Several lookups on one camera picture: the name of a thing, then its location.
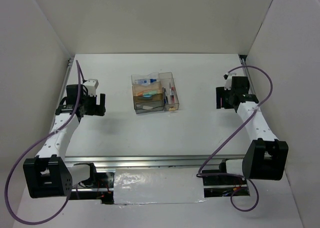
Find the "beige eraser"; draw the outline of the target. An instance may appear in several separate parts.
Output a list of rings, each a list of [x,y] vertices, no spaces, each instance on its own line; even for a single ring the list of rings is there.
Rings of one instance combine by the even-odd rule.
[[[153,109],[153,107],[152,106],[143,106],[142,109],[143,110],[151,110],[151,109]]]

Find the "small blue cap bottle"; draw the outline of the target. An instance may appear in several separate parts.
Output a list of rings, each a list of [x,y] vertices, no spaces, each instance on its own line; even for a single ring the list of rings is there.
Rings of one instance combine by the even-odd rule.
[[[147,78],[147,79],[137,79],[134,81],[134,84],[148,86],[155,82],[157,82],[157,79]]]

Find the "red gel pen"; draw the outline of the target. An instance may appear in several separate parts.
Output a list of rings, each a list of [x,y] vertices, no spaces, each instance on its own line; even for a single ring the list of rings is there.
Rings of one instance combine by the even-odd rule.
[[[174,95],[174,89],[172,87],[172,96],[170,96],[170,99],[171,99],[171,104],[173,104],[175,102],[175,95]]]

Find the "black gel pen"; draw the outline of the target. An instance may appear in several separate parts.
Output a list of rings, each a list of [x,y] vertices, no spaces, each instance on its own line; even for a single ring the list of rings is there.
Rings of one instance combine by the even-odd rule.
[[[165,97],[165,103],[168,104],[169,100],[168,100],[167,90],[165,88],[164,88],[164,97]]]

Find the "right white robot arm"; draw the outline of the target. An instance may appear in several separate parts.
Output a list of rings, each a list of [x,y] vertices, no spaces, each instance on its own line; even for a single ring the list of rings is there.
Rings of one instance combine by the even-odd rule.
[[[216,88],[218,109],[234,109],[243,122],[254,114],[245,125],[250,146],[244,158],[227,160],[225,168],[218,172],[223,184],[230,184],[236,175],[246,179],[279,181],[284,173],[288,144],[280,141],[269,128],[258,107],[257,97],[249,93],[249,83],[246,76],[232,73],[227,77],[224,87]]]

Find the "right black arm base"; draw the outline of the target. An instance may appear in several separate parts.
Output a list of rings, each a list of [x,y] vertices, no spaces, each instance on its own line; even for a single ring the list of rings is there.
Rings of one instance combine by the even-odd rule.
[[[214,174],[213,176],[204,176],[202,177],[203,185],[204,186],[211,186],[211,187],[227,187],[227,186],[246,186],[247,181],[243,178],[236,177],[236,176],[229,176],[229,175],[218,175],[220,170],[213,169],[213,170],[202,170],[201,173],[203,174]]]

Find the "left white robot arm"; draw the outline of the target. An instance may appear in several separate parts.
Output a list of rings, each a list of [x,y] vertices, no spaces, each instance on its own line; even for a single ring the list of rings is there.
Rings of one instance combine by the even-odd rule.
[[[23,171],[31,198],[66,197],[79,183],[88,188],[97,185],[99,176],[90,162],[80,162],[68,167],[66,151],[85,115],[105,114],[105,94],[97,95],[98,80],[89,79],[84,84],[66,86],[66,96],[60,101],[54,118],[52,135],[34,158],[26,159]]]

